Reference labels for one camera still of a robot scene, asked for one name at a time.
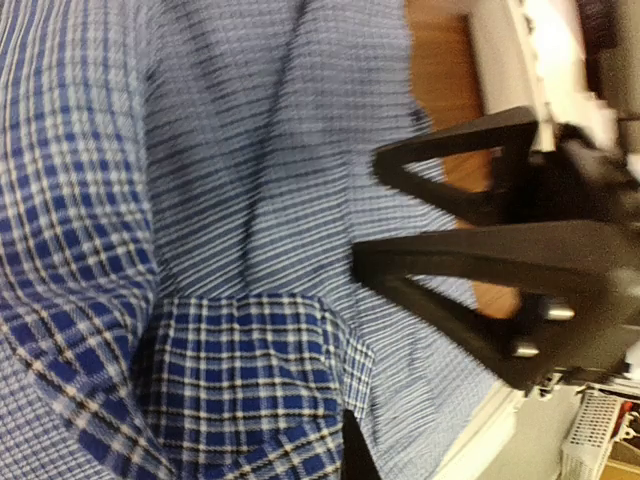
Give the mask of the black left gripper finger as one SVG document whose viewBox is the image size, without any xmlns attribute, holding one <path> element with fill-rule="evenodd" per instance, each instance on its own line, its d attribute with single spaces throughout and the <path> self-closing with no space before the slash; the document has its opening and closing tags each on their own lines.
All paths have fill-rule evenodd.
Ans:
<svg viewBox="0 0 640 480">
<path fill-rule="evenodd" d="M 359 423 L 351 410 L 343 412 L 342 424 L 343 458 L 342 480 L 380 480 Z"/>
</svg>

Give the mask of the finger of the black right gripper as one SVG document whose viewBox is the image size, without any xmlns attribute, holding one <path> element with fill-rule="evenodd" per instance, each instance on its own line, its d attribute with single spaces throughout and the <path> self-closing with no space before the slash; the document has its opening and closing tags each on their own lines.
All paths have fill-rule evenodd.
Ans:
<svg viewBox="0 0 640 480">
<path fill-rule="evenodd" d="M 510 386 L 560 371 L 597 381 L 620 371 L 639 337 L 639 238 L 590 220 L 430 232 L 358 243 L 356 279 L 435 326 Z M 495 319 L 417 282 L 459 277 L 524 293 Z"/>
<path fill-rule="evenodd" d="M 373 171 L 384 185 L 474 226 L 524 218 L 539 120 L 527 106 L 384 145 Z"/>
</svg>

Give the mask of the blue checked long sleeve shirt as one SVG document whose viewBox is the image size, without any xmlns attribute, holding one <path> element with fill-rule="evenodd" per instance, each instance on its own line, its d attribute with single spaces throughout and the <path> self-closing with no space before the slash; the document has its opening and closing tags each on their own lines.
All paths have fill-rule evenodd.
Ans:
<svg viewBox="0 0 640 480">
<path fill-rule="evenodd" d="M 432 477 L 492 377 L 357 283 L 449 229 L 382 186 L 427 130 L 401 1 L 1 5 L 1 475 Z"/>
</svg>

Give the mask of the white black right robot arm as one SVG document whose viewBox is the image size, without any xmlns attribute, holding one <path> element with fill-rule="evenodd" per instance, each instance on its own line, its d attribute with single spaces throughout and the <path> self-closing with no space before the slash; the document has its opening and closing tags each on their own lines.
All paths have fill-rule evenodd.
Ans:
<svg viewBox="0 0 640 480">
<path fill-rule="evenodd" d="M 373 160 L 465 227 L 356 243 L 354 276 L 515 389 L 619 376 L 639 338 L 639 183 L 587 89 L 578 6 L 488 1 L 472 30 L 487 114 Z"/>
</svg>

